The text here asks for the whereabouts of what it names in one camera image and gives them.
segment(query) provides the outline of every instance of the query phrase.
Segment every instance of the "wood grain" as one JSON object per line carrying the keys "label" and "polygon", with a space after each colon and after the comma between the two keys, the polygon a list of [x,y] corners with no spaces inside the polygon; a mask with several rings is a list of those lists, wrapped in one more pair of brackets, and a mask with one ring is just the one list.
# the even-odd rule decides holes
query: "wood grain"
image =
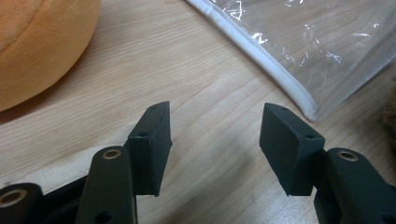
{"label": "wood grain", "polygon": [[[396,162],[381,127],[394,86],[386,69],[322,122],[326,148],[368,158],[390,184]],[[279,86],[184,1],[103,1],[92,42],[37,97],[0,113],[1,185],[49,192],[121,145],[144,110],[171,103],[171,149],[159,198],[138,197],[141,223],[316,223],[313,197],[287,197],[259,147],[262,108],[301,116]]]}

